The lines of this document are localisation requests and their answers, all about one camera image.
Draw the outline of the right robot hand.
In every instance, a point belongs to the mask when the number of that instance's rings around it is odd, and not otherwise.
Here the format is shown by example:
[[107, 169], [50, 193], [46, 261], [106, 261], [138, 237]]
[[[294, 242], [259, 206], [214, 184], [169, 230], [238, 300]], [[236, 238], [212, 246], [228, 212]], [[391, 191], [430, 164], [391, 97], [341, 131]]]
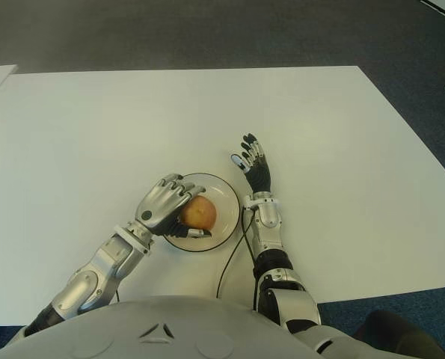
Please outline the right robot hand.
[[271, 174], [263, 147], [251, 133], [242, 136], [241, 154], [230, 156], [233, 164], [238, 167], [251, 187], [252, 192], [270, 192]]

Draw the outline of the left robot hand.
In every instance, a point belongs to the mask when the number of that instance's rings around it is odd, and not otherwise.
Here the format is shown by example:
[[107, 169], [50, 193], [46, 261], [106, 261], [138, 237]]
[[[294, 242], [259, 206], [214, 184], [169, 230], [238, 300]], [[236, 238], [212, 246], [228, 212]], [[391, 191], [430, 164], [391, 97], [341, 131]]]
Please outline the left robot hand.
[[168, 174], [139, 203], [135, 220], [153, 235], [210, 238], [212, 234], [209, 230], [189, 227], [179, 219], [183, 207], [205, 191], [201, 185], [185, 182], [180, 174]]

